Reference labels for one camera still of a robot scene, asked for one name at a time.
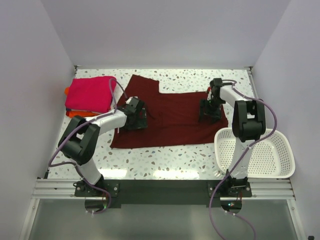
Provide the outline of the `dark red t-shirt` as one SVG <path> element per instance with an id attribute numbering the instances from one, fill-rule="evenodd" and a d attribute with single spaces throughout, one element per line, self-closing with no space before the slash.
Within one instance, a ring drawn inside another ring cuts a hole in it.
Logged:
<path id="1" fill-rule="evenodd" d="M 228 127 L 223 113 L 213 123 L 208 116 L 199 120 L 200 100 L 207 93 L 161 93 L 159 81 L 132 75 L 125 88 L 128 97 L 146 104 L 147 128 L 114 131 L 111 148 L 134 149 L 212 143 L 218 130 Z"/>

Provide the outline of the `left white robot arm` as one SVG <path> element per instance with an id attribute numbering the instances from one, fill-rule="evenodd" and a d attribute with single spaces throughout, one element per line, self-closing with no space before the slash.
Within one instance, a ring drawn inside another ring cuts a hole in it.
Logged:
<path id="1" fill-rule="evenodd" d="M 87 181 L 86 191 L 99 196 L 104 190 L 103 177 L 93 160 L 99 136 L 111 130 L 135 131 L 147 127 L 145 102 L 130 97 L 122 106 L 107 113 L 89 118 L 73 117 L 58 142 L 58 151 L 71 159 L 79 175 Z"/>

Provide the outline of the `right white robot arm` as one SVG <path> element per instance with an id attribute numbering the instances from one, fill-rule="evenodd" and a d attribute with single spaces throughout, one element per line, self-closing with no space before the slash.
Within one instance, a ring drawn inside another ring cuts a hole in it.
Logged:
<path id="1" fill-rule="evenodd" d="M 248 167 L 254 145 L 266 131 L 265 106 L 255 98 L 243 95 L 234 88 L 234 80 L 214 78 L 209 83 L 207 98 L 199 102 L 199 121 L 205 118 L 211 123 L 222 119 L 222 105 L 233 107 L 231 123 L 235 136 L 235 148 L 226 174 L 233 179 L 248 177 Z"/>

